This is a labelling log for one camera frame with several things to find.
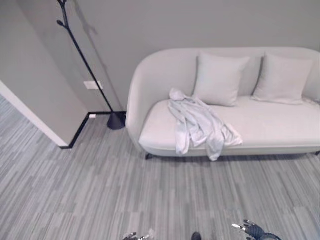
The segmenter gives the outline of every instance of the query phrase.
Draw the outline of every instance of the electrical outlet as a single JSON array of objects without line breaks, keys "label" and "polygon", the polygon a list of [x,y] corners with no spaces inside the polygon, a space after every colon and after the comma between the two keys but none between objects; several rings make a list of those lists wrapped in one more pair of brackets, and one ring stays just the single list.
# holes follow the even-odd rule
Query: electrical outlet
[{"label": "electrical outlet", "polygon": [[[95,81],[84,81],[83,83],[84,83],[86,89],[88,89],[88,90],[98,90],[98,89],[99,89],[99,88],[98,88],[98,85],[96,84]],[[102,84],[101,84],[100,81],[98,81],[98,84],[99,84],[99,86],[100,86],[101,89],[104,89],[104,88],[102,87]]]}]

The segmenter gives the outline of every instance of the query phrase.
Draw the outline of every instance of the coat rack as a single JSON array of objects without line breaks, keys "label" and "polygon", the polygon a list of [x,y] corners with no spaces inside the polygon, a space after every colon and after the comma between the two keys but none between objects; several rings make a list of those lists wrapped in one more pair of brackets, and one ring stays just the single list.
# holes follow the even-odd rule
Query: coat rack
[{"label": "coat rack", "polygon": [[111,107],[104,91],[101,89],[97,79],[96,79],[96,76],[95,74],[93,73],[91,67],[89,66],[88,64],[88,61],[86,59],[86,57],[84,56],[83,52],[81,51],[79,45],[78,45],[78,42],[74,36],[74,34],[72,33],[71,29],[70,29],[70,26],[69,26],[69,21],[68,21],[68,16],[67,16],[67,12],[66,12],[66,2],[67,0],[57,0],[59,5],[61,6],[61,9],[62,9],[62,14],[63,14],[63,21],[62,22],[61,20],[57,20],[56,22],[58,23],[59,26],[61,27],[64,27],[67,32],[69,33],[70,35],[70,38],[75,46],[75,48],[77,49],[78,53],[80,54],[86,68],[88,69],[92,79],[95,81],[103,99],[105,100],[106,104],[108,105],[108,107],[110,108],[111,110],[111,113],[110,113],[110,118],[107,122],[107,126],[108,128],[110,128],[111,130],[119,130],[119,129],[122,129],[126,126],[126,114],[124,112],[121,112],[121,111],[114,111],[114,109]]}]

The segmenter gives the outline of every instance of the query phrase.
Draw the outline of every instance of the throw pillow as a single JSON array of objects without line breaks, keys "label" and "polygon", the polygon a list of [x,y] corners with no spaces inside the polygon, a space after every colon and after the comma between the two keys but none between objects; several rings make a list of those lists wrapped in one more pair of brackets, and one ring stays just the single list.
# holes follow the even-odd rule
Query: throw pillow
[{"label": "throw pillow", "polygon": [[302,92],[312,66],[313,61],[309,59],[266,54],[252,99],[289,105],[302,104]]},{"label": "throw pillow", "polygon": [[250,57],[231,58],[201,53],[193,96],[206,104],[236,105],[240,80]]}]

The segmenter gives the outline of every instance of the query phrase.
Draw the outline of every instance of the black baseboard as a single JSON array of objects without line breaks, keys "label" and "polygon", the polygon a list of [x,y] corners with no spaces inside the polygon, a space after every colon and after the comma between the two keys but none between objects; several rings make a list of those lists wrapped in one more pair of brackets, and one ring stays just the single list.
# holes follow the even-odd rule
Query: black baseboard
[{"label": "black baseboard", "polygon": [[85,125],[86,125],[86,123],[87,123],[87,121],[88,121],[88,119],[89,119],[89,116],[90,116],[91,114],[96,114],[96,115],[110,115],[111,112],[110,112],[110,111],[88,112],[88,114],[85,116],[83,122],[81,123],[78,131],[77,131],[76,134],[74,135],[74,137],[73,137],[70,145],[69,145],[69,146],[60,146],[60,149],[63,149],[63,150],[64,150],[64,149],[72,149],[72,148],[74,147],[76,141],[78,140],[78,137],[80,136],[82,130],[84,129],[84,127],[85,127]]}]

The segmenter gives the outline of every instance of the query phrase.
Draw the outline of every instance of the crumpled jacket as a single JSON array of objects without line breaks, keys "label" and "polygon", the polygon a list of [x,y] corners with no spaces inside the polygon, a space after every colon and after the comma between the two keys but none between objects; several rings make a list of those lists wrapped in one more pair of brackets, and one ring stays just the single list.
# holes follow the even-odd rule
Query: crumpled jacket
[{"label": "crumpled jacket", "polygon": [[170,91],[168,104],[176,118],[176,153],[186,154],[190,143],[198,147],[205,143],[211,161],[216,161],[225,147],[241,145],[240,134],[224,123],[208,105],[196,97],[188,97],[177,89]]}]

